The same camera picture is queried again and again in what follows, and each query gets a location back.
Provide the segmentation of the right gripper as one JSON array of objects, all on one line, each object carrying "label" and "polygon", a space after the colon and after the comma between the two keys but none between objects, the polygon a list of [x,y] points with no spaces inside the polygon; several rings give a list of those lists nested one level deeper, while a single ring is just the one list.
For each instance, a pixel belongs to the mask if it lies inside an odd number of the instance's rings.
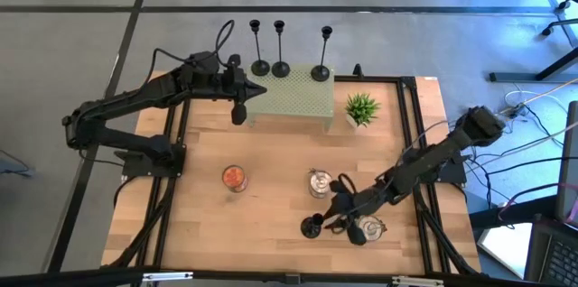
[{"label": "right gripper", "polygon": [[360,211],[365,206],[363,199],[356,202],[356,191],[349,190],[341,181],[331,183],[331,191],[335,193],[330,207],[322,214],[322,224],[331,227],[333,234],[346,233],[353,245],[365,245],[368,241],[357,226],[357,220],[364,215]]}]

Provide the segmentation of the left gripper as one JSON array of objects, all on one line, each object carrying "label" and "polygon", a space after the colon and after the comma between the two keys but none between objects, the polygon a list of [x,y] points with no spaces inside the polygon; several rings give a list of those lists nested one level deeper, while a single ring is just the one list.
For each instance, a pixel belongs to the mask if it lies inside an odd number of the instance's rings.
[{"label": "left gripper", "polygon": [[[234,125],[242,125],[247,118],[247,109],[245,107],[245,73],[239,65],[241,63],[238,54],[229,56],[226,68],[222,74],[223,90],[230,94],[234,106],[231,110],[231,119]],[[250,89],[247,93],[247,101],[255,97],[262,96],[266,93],[266,87],[263,87],[251,79],[246,79],[246,85]]]}]

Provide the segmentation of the black metal candlestick holder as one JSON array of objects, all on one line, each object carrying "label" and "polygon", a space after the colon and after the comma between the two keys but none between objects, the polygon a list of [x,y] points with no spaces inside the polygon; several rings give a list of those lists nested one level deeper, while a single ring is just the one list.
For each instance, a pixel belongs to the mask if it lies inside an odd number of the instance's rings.
[{"label": "black metal candlestick holder", "polygon": [[256,43],[256,60],[251,65],[251,71],[256,76],[267,75],[270,71],[269,63],[261,58],[260,45],[258,40],[258,32],[260,29],[260,22],[253,19],[249,22],[250,29],[255,37]]},{"label": "black metal candlestick holder", "polygon": [[333,30],[329,25],[322,27],[322,38],[323,38],[323,46],[322,46],[322,55],[320,63],[314,66],[311,70],[311,76],[315,81],[323,82],[326,81],[330,76],[329,69],[324,65],[324,56],[326,51],[327,41],[330,39]]},{"label": "black metal candlestick holder", "polygon": [[290,66],[283,60],[282,54],[282,33],[284,32],[285,23],[282,20],[274,21],[275,31],[277,33],[278,42],[278,61],[276,61],[271,70],[275,77],[285,78],[289,75],[291,69]]},{"label": "black metal candlestick holder", "polygon": [[300,225],[303,236],[309,239],[316,238],[321,233],[323,221],[321,213],[315,213],[305,218]]}]

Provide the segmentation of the orange scented candle tin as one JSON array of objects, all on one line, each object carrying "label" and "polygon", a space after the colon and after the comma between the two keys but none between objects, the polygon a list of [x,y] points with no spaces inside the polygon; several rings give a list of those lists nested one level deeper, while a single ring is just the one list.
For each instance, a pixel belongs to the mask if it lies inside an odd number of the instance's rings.
[{"label": "orange scented candle tin", "polygon": [[242,192],[248,185],[248,176],[242,167],[229,165],[221,177],[224,185],[232,192]]}]

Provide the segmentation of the green perforated metal riser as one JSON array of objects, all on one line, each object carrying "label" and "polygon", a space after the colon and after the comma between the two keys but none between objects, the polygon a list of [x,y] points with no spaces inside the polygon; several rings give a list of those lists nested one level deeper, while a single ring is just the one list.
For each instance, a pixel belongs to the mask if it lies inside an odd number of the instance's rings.
[{"label": "green perforated metal riser", "polygon": [[323,82],[311,76],[313,65],[291,67],[288,76],[277,78],[272,73],[257,76],[252,72],[247,78],[267,89],[265,94],[246,102],[247,119],[253,126],[258,116],[305,116],[321,120],[327,132],[334,117],[334,70],[329,68],[329,78]]}]

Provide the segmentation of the small potted green plant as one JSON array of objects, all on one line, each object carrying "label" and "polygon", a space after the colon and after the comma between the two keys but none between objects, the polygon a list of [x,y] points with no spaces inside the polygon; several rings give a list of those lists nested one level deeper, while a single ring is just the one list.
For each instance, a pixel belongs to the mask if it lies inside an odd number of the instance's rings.
[{"label": "small potted green plant", "polygon": [[380,108],[381,105],[369,93],[349,95],[345,106],[346,114],[355,127],[370,125],[377,118],[376,112]]}]

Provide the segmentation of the white flat board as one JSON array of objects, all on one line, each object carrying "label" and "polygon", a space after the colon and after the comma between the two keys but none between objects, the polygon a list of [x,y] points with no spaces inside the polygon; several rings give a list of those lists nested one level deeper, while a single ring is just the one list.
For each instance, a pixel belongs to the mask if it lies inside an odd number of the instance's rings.
[{"label": "white flat board", "polygon": [[523,278],[532,224],[522,223],[484,229],[477,245],[518,278]]}]

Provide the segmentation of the black laptop keyboard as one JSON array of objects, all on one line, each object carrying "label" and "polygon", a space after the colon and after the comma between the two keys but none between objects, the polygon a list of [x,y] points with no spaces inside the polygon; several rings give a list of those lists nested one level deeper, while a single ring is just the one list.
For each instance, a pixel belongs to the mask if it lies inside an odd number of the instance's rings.
[{"label": "black laptop keyboard", "polygon": [[553,220],[534,222],[524,280],[578,287],[578,229]]}]

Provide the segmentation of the grey monitor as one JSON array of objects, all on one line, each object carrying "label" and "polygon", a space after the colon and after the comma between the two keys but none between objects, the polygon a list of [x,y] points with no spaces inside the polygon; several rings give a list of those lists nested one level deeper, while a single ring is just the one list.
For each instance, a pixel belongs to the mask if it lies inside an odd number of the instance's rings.
[{"label": "grey monitor", "polygon": [[578,228],[578,101],[569,104],[567,124],[573,128],[564,133],[563,160],[556,197],[556,217]]}]

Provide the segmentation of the black desk leg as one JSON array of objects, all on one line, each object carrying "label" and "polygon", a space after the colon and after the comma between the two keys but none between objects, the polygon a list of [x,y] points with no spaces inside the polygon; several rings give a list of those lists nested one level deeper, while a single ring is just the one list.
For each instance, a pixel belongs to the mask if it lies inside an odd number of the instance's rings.
[{"label": "black desk leg", "polygon": [[566,73],[570,68],[578,65],[578,47],[573,48],[560,59],[538,72],[491,72],[490,82],[506,83],[565,83],[578,78],[575,73]]}]

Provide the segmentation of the black crossbar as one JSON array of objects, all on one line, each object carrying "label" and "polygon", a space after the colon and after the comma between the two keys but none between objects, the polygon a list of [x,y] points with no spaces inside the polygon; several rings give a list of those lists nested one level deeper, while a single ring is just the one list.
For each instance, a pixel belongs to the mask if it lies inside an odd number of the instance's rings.
[{"label": "black crossbar", "polygon": [[[335,273],[259,273],[220,271],[166,271],[193,272],[193,279],[281,282],[298,285],[308,282],[384,283],[393,285],[395,276],[409,276],[442,280],[444,287],[563,287],[539,282],[512,281],[489,277],[485,274],[427,273],[407,274],[335,274]],[[144,273],[164,273],[154,266],[104,267],[94,270],[35,273],[0,277],[0,287],[117,287],[140,283]]]}]

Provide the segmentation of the black chair base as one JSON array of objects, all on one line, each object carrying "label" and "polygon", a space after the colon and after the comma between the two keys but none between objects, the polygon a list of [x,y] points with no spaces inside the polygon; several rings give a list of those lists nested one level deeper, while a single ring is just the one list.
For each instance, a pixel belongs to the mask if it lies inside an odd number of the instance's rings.
[{"label": "black chair base", "polygon": [[[571,2],[575,2],[578,4],[578,0],[564,0],[555,8],[555,10],[557,12],[563,12],[565,9],[570,7]],[[543,36],[548,36],[553,32],[553,30],[556,26],[572,25],[572,24],[578,24],[578,18],[559,20],[559,21],[552,22],[552,23],[548,24],[546,26],[546,28],[544,28],[542,30],[541,34]]]}]

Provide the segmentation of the silver metal bracket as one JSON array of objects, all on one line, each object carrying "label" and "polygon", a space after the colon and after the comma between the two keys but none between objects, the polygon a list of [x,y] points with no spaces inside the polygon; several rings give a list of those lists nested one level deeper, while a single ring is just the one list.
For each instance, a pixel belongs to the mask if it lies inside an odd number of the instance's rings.
[{"label": "silver metal bracket", "polygon": [[444,287],[442,280],[409,276],[395,276],[391,283],[395,287]]},{"label": "silver metal bracket", "polygon": [[166,282],[190,280],[193,278],[193,272],[164,272],[164,273],[144,273],[143,282]]}]

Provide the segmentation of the black aluminium table frame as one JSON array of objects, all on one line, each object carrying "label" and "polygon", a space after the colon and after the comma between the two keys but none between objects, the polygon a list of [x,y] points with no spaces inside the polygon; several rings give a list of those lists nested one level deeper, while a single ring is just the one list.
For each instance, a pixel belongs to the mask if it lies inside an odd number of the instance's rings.
[{"label": "black aluminium table frame", "polygon": [[[355,127],[349,95],[369,93],[381,105],[367,127]],[[301,222],[324,212],[328,199],[307,188],[310,169],[347,173],[359,189],[392,166],[412,141],[436,143],[447,134],[434,78],[338,76],[334,117],[320,121],[260,116],[253,126],[230,122],[227,102],[196,100],[187,108],[187,156],[174,181],[172,207],[153,230],[146,264],[165,270],[259,273],[425,274],[452,265],[431,231],[404,199],[378,212],[387,232],[364,246],[323,231],[304,237]],[[223,183],[229,165],[243,168],[248,185],[232,192]]]}]

